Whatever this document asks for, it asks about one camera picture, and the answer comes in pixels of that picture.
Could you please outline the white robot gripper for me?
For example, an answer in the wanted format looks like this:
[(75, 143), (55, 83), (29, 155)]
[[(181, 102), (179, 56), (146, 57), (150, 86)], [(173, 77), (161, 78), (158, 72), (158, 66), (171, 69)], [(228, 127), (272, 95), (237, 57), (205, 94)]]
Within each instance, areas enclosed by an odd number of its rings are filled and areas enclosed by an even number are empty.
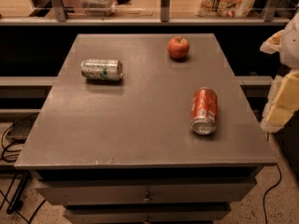
[[(299, 13), (260, 46), (260, 51), (279, 52), (280, 62), (290, 68), (299, 68)], [(291, 71), (285, 77), (276, 76), (272, 81), (264, 106), (261, 128), (266, 133), (281, 130), (299, 110), (299, 71)]]

